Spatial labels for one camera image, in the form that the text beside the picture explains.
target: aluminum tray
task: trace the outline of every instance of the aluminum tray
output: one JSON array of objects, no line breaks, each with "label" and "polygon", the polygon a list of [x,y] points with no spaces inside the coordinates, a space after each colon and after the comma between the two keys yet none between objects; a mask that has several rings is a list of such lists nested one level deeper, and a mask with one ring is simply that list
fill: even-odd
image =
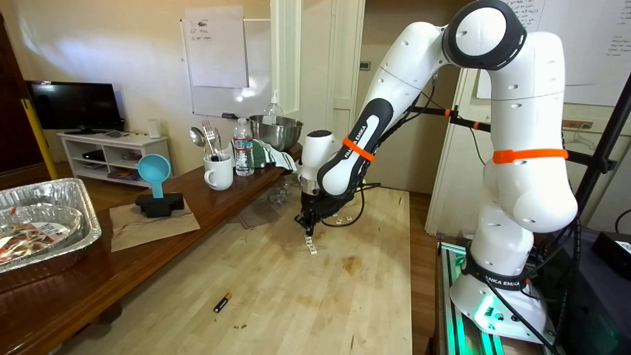
[{"label": "aluminum tray", "polygon": [[41,252],[0,266],[0,292],[46,278],[70,266],[100,236],[92,201],[76,177],[19,185],[0,191],[0,209],[33,203],[66,205],[80,211],[78,232]]}]

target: black pole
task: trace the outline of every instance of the black pole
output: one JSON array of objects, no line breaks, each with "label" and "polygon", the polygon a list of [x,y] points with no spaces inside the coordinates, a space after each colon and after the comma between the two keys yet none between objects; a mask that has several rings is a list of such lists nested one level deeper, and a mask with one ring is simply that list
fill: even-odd
[{"label": "black pole", "polygon": [[626,116],[631,112],[631,75],[612,106],[605,132],[601,134],[595,152],[587,163],[587,169],[575,189],[577,215],[583,211],[593,185],[597,183],[599,173],[605,173],[608,167],[608,154],[614,146],[618,132],[624,128]]}]

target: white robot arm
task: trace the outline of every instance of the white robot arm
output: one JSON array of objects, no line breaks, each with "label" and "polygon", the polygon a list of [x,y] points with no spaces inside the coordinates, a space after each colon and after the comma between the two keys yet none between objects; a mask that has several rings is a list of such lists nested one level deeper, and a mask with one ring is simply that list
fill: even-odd
[{"label": "white robot arm", "polygon": [[[484,163],[484,193],[466,268],[449,292],[451,301],[482,331],[541,341],[543,303],[524,284],[522,268],[532,232],[557,230],[577,211],[559,132],[563,53],[555,35],[526,33],[498,0],[470,2],[447,25],[409,23],[376,69],[362,112],[332,157],[326,154],[328,132],[307,134],[295,221],[311,234],[315,223],[352,199],[378,144],[447,63],[488,71],[494,150]],[[484,303],[494,292],[512,305],[494,301],[488,313]]]}]

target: blue object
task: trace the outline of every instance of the blue object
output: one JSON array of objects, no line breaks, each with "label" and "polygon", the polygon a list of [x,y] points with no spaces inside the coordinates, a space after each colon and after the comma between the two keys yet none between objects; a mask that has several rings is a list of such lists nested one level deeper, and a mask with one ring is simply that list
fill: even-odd
[{"label": "blue object", "polygon": [[137,173],[149,185],[153,199],[163,199],[161,183],[171,175],[169,159],[159,154],[141,156]]}]

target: cabinet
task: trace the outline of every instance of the cabinet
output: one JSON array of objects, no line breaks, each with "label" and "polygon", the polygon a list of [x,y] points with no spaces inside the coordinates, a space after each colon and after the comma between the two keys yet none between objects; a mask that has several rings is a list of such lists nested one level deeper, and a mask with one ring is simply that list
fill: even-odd
[{"label": "cabinet", "polygon": [[58,134],[72,175],[141,185],[137,159],[145,154],[169,157],[167,138],[121,134]]}]

